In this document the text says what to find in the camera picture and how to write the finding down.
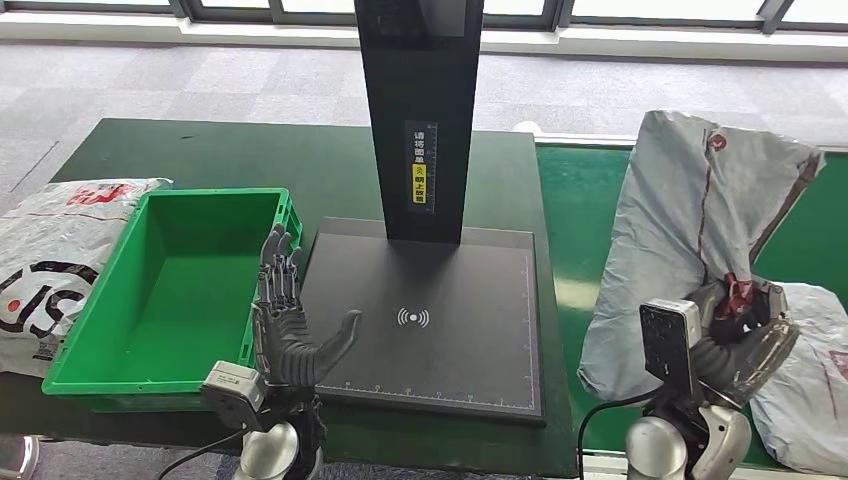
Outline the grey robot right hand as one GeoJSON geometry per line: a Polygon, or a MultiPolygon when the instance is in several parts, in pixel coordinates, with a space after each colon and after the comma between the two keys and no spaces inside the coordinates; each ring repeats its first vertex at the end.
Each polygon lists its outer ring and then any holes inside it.
{"type": "Polygon", "coordinates": [[[779,369],[794,347],[799,328],[789,318],[784,288],[755,277],[742,304],[722,281],[710,282],[688,298],[698,306],[702,337],[690,348],[693,373],[711,403],[742,409],[779,369]]]}

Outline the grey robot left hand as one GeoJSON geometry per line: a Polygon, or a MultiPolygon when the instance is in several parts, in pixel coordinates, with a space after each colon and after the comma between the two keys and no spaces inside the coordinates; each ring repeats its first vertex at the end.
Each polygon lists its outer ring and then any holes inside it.
{"type": "Polygon", "coordinates": [[[270,386],[314,387],[355,344],[362,312],[350,310],[338,331],[323,343],[312,342],[299,281],[302,249],[280,223],[260,252],[257,296],[251,306],[255,367],[270,386]]]}

